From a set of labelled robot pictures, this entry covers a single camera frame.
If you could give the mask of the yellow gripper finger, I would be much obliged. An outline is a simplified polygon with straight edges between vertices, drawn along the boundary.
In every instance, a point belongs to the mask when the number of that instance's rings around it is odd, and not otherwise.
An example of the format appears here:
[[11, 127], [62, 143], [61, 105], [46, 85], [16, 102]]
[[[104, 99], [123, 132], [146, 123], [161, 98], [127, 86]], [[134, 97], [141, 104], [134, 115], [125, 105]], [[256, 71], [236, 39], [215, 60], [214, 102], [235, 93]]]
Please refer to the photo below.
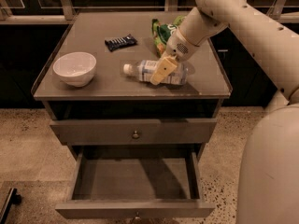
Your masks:
[[150, 83], [153, 85], [160, 84], [168, 75], [174, 72], [178, 67], [178, 62], [174, 56], [164, 56], [158, 63], [153, 72]]

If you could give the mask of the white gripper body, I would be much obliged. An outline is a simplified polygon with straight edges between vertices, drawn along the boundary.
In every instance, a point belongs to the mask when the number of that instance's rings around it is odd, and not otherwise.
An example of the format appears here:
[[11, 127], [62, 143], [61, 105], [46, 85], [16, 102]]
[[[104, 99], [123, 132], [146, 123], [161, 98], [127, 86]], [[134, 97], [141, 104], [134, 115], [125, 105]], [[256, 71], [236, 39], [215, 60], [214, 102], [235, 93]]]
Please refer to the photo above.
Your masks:
[[165, 54], [175, 56], [178, 61], [189, 60], [198, 50], [199, 38], [195, 35], [185, 35], [179, 28], [171, 34], [166, 43]]

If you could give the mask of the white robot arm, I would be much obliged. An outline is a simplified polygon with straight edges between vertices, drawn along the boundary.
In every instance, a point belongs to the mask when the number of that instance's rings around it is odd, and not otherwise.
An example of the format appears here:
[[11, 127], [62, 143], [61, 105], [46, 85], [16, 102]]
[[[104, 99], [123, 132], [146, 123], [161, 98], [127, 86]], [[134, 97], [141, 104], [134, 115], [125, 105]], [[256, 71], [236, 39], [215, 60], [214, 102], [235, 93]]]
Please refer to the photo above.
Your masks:
[[299, 224], [299, 34], [247, 0], [195, 0], [150, 79], [157, 85], [204, 41], [229, 28], [287, 104], [264, 116], [244, 147], [236, 224]]

